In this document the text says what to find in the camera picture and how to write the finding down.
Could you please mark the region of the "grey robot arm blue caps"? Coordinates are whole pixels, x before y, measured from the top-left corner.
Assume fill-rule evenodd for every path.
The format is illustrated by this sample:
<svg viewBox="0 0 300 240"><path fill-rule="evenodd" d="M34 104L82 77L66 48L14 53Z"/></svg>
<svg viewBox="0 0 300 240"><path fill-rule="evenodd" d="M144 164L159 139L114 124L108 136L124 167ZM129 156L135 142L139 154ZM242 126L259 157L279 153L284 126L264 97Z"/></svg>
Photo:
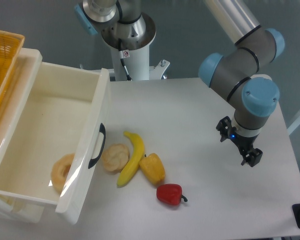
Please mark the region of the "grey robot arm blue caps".
<svg viewBox="0 0 300 240"><path fill-rule="evenodd" d="M253 143L275 110L280 98L277 85L258 77L285 48L282 34L264 29L241 0L207 0L205 5L235 44L229 56L213 53L201 63L198 76L234 109L233 117L217 124L221 140L231 140L243 164L258 164L262 151ZM163 71L149 65L149 46L155 38L153 20L141 11L137 0L84 0L74 8L82 27L101 34L111 49L114 76L118 81L160 79Z"/></svg>

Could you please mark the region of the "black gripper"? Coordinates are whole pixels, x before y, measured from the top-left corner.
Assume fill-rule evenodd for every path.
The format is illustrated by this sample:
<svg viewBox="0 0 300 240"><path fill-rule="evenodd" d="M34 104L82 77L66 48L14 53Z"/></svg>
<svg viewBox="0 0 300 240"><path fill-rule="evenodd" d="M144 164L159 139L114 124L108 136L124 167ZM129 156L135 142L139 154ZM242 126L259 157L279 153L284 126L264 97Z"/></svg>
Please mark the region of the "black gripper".
<svg viewBox="0 0 300 240"><path fill-rule="evenodd" d="M228 116L222 118L218 122L216 130L221 136L220 142L230 139L237 146L239 152L242 153L242 166L247 164L250 167L254 167L260 162L263 152L260 149L254 148L253 146L258 135L250 137L240 135L237 131L237 128L232 127L231 120Z"/></svg>

